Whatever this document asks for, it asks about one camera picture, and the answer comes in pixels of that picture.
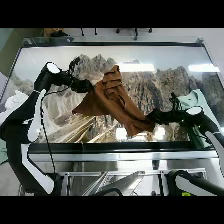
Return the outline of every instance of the rocky mountain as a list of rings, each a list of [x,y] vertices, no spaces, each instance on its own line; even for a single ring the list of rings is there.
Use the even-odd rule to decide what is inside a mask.
[[[89,58],[86,55],[80,55],[80,62],[76,66],[73,76],[83,80],[88,79],[93,85],[103,78],[105,72],[109,71],[116,62],[112,58],[107,60],[102,55]],[[127,62],[132,64],[139,63],[138,60]],[[12,82],[23,92],[30,93],[30,81],[21,83],[18,77],[14,77]],[[218,120],[224,112],[224,92],[216,74],[204,73],[202,81],[189,76],[183,66],[176,69],[157,70],[152,72],[123,72],[122,83],[133,102],[143,111],[145,115],[151,112],[155,107],[162,111],[172,109],[172,103],[169,101],[171,92],[177,96],[188,95],[193,89],[201,89],[209,106]],[[58,91],[65,88],[52,86],[51,91]],[[44,100],[45,122],[47,124],[47,134],[51,142],[78,141],[83,136],[85,142],[94,139],[95,142],[108,142],[115,139],[115,130],[121,125],[110,115],[99,116],[92,119],[85,119],[80,115],[71,115],[71,110],[75,108],[86,94],[78,94],[71,90],[52,94]],[[77,127],[74,122],[81,122],[82,128]],[[164,126],[166,135],[164,141],[187,140],[186,131],[178,124]],[[153,133],[147,134],[147,139],[152,141]],[[44,141],[44,136],[40,137],[40,142]]]

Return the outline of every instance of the brown towel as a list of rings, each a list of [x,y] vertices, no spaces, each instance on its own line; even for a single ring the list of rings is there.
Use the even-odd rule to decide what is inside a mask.
[[[124,124],[129,136],[153,131],[155,127],[155,123],[146,118],[127,95],[117,65],[104,74],[103,80],[96,84],[72,113],[94,116],[111,114]]]

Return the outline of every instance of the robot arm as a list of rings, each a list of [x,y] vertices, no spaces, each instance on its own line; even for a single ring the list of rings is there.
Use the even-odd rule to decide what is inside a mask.
[[[38,138],[42,124],[41,100],[52,84],[66,85],[76,92],[87,92],[92,88],[88,80],[75,79],[55,64],[46,63],[28,99],[14,110],[6,112],[1,121],[0,138],[6,141],[8,161],[28,193],[54,194],[57,192],[56,188],[60,187],[55,184],[56,177],[43,173],[28,155],[29,146]]]

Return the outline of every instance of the floor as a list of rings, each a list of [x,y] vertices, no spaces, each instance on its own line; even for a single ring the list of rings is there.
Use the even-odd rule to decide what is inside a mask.
[[[116,28],[99,28],[98,35],[118,35],[116,34]],[[66,33],[72,36],[81,35],[81,31],[78,28],[65,28]],[[85,28],[85,35],[94,35],[93,28]],[[119,35],[134,35],[132,29],[121,30]],[[208,48],[213,56],[214,62],[219,67],[222,75],[224,76],[224,44],[221,42],[224,40],[223,28],[153,28],[153,33],[148,33],[147,29],[139,29],[139,36],[201,36],[205,39]],[[58,164],[58,172],[65,171],[65,168],[71,167],[71,164]],[[51,164],[41,164],[41,168],[44,171],[51,171]],[[14,175],[11,167],[8,163],[0,165],[0,195],[17,195],[19,182]]]

